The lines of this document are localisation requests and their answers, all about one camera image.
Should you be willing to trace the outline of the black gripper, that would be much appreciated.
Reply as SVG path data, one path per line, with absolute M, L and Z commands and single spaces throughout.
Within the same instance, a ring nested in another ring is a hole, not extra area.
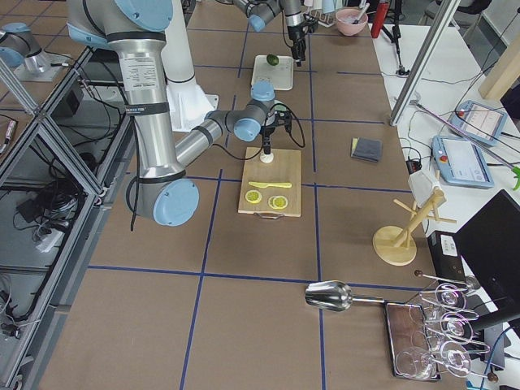
M 292 41 L 290 45 L 292 58 L 296 65 L 301 67 L 306 60 L 306 35 L 314 33 L 318 27 L 317 22 L 305 22 L 297 26 L 288 26 L 288 37 Z
M 280 126 L 283 126 L 287 133 L 291 132 L 291 114 L 286 110 L 277 110 L 267 119 L 267 123 L 262 126 L 263 154 L 271 154 L 271 134 Z

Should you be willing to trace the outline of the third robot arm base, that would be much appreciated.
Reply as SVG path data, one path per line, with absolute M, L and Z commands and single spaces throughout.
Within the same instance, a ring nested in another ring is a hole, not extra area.
M 45 51 L 29 26 L 20 22 L 1 27 L 1 60 L 21 81 L 51 82 L 68 67 L 64 55 Z

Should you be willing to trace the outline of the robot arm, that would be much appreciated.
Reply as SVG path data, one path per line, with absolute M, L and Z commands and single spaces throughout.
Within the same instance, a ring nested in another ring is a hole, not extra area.
M 278 15 L 283 16 L 292 58 L 300 67 L 306 60 L 306 36 L 314 33 L 318 20 L 302 10 L 302 2 L 297 0 L 233 0 L 232 5 L 240 9 L 248 19 L 249 26 L 261 32 Z
M 125 111 L 135 126 L 138 168 L 127 188 L 134 216 L 167 227 L 192 218 L 199 202 L 186 168 L 225 133 L 253 141 L 281 107 L 271 83 L 251 88 L 242 110 L 204 110 L 180 141 L 173 116 L 205 101 L 194 81 L 182 8 L 178 1 L 70 1 L 72 40 L 114 51 L 119 58 Z

